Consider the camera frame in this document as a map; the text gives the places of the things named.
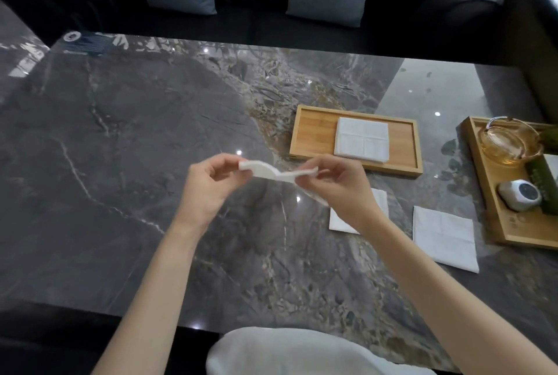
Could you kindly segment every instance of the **person's left hand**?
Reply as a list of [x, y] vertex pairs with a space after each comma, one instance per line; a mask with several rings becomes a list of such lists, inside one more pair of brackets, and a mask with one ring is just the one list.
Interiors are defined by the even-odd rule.
[[252, 177], [251, 171], [238, 170], [239, 162], [245, 160], [221, 153], [190, 165], [174, 222], [189, 224], [202, 235], [225, 199]]

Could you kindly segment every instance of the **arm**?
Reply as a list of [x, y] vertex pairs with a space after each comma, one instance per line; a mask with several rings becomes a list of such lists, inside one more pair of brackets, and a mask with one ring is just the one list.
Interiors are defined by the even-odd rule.
[[331, 155], [297, 179], [374, 247], [438, 341], [465, 375], [550, 375], [558, 367], [519, 331], [448, 275], [380, 210], [359, 161]]
[[163, 374], [196, 246], [223, 202], [251, 177], [225, 153], [192, 165], [178, 211], [93, 375]]

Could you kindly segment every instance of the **amber glass bowl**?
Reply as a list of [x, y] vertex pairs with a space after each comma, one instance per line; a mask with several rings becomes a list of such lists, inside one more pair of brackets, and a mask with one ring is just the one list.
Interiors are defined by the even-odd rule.
[[519, 166], [543, 152], [539, 133], [515, 118], [492, 118], [478, 136], [484, 154], [501, 165]]

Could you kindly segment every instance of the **wooden tray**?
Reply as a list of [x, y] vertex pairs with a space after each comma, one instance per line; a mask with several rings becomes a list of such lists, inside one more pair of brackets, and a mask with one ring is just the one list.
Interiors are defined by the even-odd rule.
[[[461, 127], [471, 148], [494, 240], [513, 245], [558, 249], [558, 216], [545, 215], [539, 207], [527, 212], [514, 212], [506, 207], [496, 192], [496, 187], [501, 182], [529, 180], [529, 177], [523, 166], [502, 166], [484, 155], [477, 133], [488, 121], [488, 118], [469, 117], [462, 122]], [[547, 124], [529, 124], [537, 131], [551, 127]]]
[[329, 110], [299, 105], [292, 132], [290, 155], [308, 159], [322, 153], [333, 154], [339, 117], [387, 122], [389, 130], [389, 161], [365, 161], [366, 169], [388, 174], [418, 177], [422, 174], [422, 157], [417, 122], [413, 119], [381, 117], [359, 112]]

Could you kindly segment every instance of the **leather couch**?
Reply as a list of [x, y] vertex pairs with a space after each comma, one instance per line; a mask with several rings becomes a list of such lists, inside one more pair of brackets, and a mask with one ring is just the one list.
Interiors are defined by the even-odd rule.
[[288, 0], [215, 0], [218, 14], [146, 0], [3, 0], [45, 42], [69, 29], [345, 53], [482, 61], [503, 0], [366, 0], [360, 28], [285, 15]]

